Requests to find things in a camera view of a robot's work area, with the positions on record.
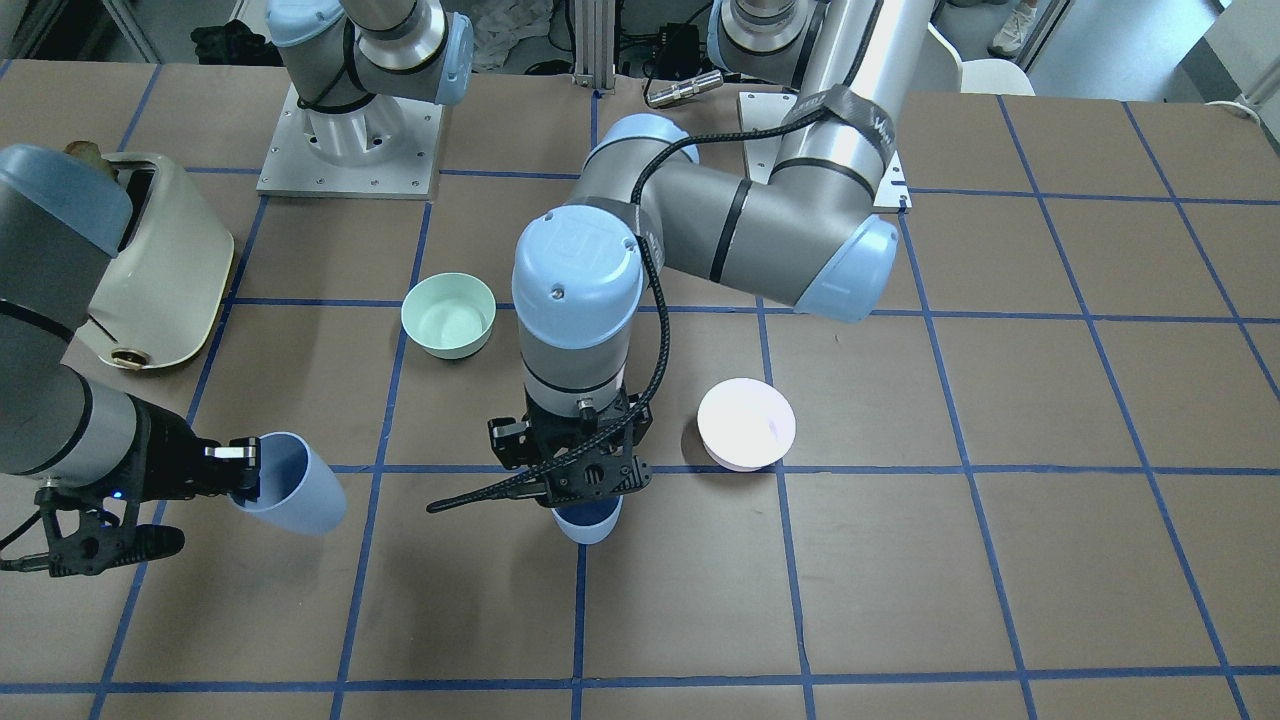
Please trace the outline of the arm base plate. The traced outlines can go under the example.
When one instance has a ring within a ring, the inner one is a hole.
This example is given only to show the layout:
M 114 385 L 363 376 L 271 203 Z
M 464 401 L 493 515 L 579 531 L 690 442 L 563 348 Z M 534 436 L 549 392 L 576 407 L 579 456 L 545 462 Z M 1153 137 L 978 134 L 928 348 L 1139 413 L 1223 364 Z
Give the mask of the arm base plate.
M 742 131 L 780 126 L 796 101 L 794 94 L 739 92 L 739 119 Z M 781 137 L 773 137 L 751 140 L 742 145 L 744 163 L 748 176 L 753 181 L 765 182 L 769 179 L 781 143 Z M 876 213 L 906 213 L 913 208 L 908 178 L 899 152 L 891 156 L 890 164 L 879 178 L 873 205 Z
M 347 114 L 298 106 L 289 88 L 256 190 L 274 197 L 429 200 L 447 109 L 385 95 Z

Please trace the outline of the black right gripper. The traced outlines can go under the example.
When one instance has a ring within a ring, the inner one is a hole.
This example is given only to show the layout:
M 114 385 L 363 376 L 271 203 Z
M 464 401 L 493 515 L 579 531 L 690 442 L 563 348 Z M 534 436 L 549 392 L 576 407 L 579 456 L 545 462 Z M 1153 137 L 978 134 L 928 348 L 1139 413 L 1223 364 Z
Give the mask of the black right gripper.
M 140 432 L 110 471 L 81 488 L 56 480 L 40 492 L 50 577 L 95 577 L 180 552 L 180 529 L 138 521 L 145 502 L 197 495 L 260 500 L 260 437 L 218 445 L 154 404 L 136 402 L 136 414 Z

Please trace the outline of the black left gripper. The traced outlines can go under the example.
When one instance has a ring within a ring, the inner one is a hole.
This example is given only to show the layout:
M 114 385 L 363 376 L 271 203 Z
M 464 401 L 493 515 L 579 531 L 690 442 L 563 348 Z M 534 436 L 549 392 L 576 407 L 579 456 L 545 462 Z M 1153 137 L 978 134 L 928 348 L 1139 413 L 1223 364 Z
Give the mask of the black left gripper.
M 507 470 L 520 470 L 516 482 L 488 488 L 489 498 L 532 498 L 556 509 L 622 496 L 646 488 L 652 469 L 635 455 L 635 446 L 653 421 L 652 393 L 627 395 L 626 388 L 599 407 L 561 416 L 526 397 L 527 413 L 488 421 L 492 452 Z

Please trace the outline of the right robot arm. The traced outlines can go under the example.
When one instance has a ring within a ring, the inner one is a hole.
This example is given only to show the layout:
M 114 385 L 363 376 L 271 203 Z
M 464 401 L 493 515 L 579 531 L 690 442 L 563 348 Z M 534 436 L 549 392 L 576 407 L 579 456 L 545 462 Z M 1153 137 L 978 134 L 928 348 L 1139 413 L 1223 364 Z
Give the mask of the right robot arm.
M 439 110 L 460 102 L 475 32 L 438 1 L 271 1 L 266 22 L 291 77 L 259 184 L 274 195 L 425 197 Z M 225 443 L 182 416 L 67 366 L 111 265 L 140 255 L 142 210 L 105 158 L 3 150 L 3 471 L 36 479 L 47 548 L 4 571 L 97 575 L 165 559 L 180 529 L 140 521 L 143 503 L 227 496 L 300 534 L 335 529 L 347 502 L 306 441 L 275 432 Z

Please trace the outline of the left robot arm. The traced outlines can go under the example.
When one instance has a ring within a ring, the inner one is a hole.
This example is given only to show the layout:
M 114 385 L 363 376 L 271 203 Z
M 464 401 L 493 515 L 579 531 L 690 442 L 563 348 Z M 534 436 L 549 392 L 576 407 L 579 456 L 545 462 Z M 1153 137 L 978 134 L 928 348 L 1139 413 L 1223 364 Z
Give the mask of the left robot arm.
M 666 268 L 852 323 L 876 306 L 897 249 L 876 215 L 929 1 L 716 1 L 722 69 L 791 88 L 774 127 L 691 136 L 657 114 L 617 120 L 570 200 L 515 250 L 527 411 L 489 421 L 508 479 L 431 505 L 490 498 L 547 509 L 644 488 L 634 448 L 669 363 Z

